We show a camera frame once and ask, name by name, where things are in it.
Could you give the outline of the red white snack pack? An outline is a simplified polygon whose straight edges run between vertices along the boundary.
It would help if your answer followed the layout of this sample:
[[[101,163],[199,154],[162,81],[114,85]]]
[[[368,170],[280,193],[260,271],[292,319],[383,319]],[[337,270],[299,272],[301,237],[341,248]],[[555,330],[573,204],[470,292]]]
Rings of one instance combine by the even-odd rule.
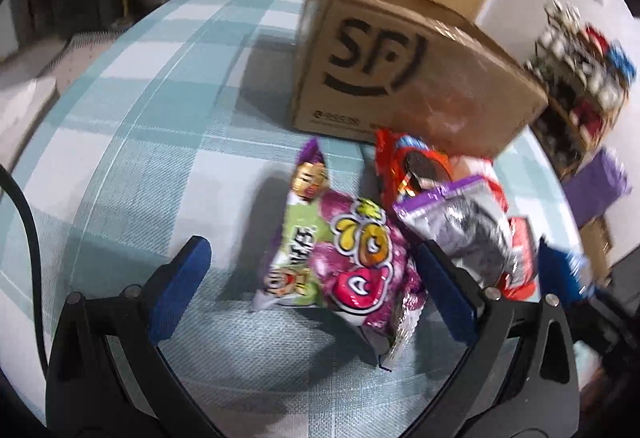
[[[488,183],[503,213],[509,211],[508,199],[495,172],[492,161],[470,156],[450,158],[452,178],[460,180],[481,176]],[[510,236],[506,238],[514,255],[515,264],[500,276],[498,287],[512,300],[529,300],[537,291],[537,247],[526,217],[507,216]]]

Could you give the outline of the blue oreo cookie pack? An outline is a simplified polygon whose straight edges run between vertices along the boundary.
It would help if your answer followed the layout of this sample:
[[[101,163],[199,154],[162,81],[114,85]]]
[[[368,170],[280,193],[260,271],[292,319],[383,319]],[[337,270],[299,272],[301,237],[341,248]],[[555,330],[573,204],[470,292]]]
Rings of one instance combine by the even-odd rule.
[[[541,238],[537,270],[541,296],[555,295],[564,308],[570,308],[594,294],[590,260],[582,253],[562,250]]]

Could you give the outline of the silver purple foil bag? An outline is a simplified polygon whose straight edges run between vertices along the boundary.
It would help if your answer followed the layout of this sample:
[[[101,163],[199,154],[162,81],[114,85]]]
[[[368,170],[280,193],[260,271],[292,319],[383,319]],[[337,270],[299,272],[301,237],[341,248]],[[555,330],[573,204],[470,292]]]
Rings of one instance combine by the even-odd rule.
[[[506,214],[481,176],[441,184],[395,203],[393,210],[403,227],[435,242],[481,286],[496,286],[515,264]]]

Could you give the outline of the purple green candy bag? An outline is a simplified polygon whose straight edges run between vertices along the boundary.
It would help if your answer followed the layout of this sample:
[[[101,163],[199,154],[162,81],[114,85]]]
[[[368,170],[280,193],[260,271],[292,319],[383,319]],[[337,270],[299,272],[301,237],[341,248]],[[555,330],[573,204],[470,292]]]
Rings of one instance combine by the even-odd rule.
[[[390,371],[416,332],[425,302],[408,242],[392,218],[368,198],[332,189],[318,140],[309,139],[262,262],[253,310],[326,308]]]

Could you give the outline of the orange red oreo pack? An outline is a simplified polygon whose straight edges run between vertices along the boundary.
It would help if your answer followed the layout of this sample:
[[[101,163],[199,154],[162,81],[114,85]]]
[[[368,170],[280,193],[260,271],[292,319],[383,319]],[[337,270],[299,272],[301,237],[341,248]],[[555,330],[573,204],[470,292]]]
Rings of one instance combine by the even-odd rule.
[[[406,132],[381,128],[375,133],[374,166],[386,210],[451,181],[449,158]]]

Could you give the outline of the purple plastic bag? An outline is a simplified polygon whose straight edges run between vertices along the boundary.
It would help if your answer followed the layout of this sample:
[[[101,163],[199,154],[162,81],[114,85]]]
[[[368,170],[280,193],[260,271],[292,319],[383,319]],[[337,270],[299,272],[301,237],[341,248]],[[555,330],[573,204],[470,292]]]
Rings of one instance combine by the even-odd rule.
[[[614,150],[602,148],[585,166],[564,182],[566,196],[578,228],[601,217],[632,190],[628,174]]]

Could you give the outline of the checkered teal tablecloth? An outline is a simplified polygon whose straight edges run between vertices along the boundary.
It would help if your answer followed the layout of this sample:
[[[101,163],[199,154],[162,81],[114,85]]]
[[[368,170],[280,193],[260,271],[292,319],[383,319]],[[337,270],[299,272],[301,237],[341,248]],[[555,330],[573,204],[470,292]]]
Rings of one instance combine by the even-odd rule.
[[[396,366],[326,308],[255,311],[296,160],[315,138],[332,189],[384,210],[371,141],[292,121],[296,34],[306,0],[172,0],[119,37],[44,118],[1,176],[1,288],[35,335],[12,351],[47,387],[66,298],[143,285],[191,236],[212,260],[175,333],[160,343],[218,437],[408,437],[463,354],[427,294]],[[509,204],[541,238],[579,238],[528,125],[491,161]],[[386,213],[411,250],[421,241]],[[507,340],[473,413],[494,401]]]

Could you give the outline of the wooden shoe rack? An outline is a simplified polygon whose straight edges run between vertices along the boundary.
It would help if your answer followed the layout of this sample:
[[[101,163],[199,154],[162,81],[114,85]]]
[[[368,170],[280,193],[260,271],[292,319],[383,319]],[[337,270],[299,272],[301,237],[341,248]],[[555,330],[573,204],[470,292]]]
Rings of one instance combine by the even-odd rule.
[[[612,132],[637,70],[620,42],[582,22],[577,7],[550,0],[544,13],[547,24],[525,62],[548,99],[532,131],[556,176],[566,181]]]

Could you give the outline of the SF cardboard box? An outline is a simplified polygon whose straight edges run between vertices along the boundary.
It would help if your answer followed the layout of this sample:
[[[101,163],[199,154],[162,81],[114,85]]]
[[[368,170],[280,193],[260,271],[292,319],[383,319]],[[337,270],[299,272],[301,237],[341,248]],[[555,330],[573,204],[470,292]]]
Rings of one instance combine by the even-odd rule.
[[[518,62],[432,0],[306,0],[296,44],[303,132],[371,141],[388,128],[492,160],[548,106]]]

